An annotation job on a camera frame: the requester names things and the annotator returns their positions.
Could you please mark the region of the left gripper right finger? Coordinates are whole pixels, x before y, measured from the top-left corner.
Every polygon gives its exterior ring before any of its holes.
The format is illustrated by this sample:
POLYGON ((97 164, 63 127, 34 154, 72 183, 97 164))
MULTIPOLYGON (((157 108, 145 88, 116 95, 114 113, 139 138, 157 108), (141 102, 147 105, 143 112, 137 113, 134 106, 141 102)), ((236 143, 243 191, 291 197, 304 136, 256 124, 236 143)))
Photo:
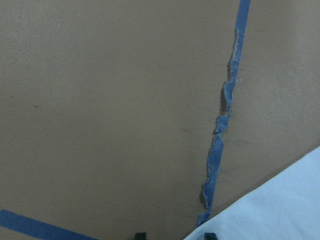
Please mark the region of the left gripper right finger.
POLYGON ((206 232, 204 234, 205 240, 217 240, 217 235, 214 232, 206 232))

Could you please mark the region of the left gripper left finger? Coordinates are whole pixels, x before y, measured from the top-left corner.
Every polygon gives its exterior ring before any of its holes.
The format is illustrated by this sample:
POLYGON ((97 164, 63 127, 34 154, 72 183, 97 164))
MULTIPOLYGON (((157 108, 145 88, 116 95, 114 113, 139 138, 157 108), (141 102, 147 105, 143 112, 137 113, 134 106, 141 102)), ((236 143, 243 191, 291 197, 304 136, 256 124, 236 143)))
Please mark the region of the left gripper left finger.
POLYGON ((145 232, 137 232, 134 235, 134 240, 146 240, 146 233, 145 232))

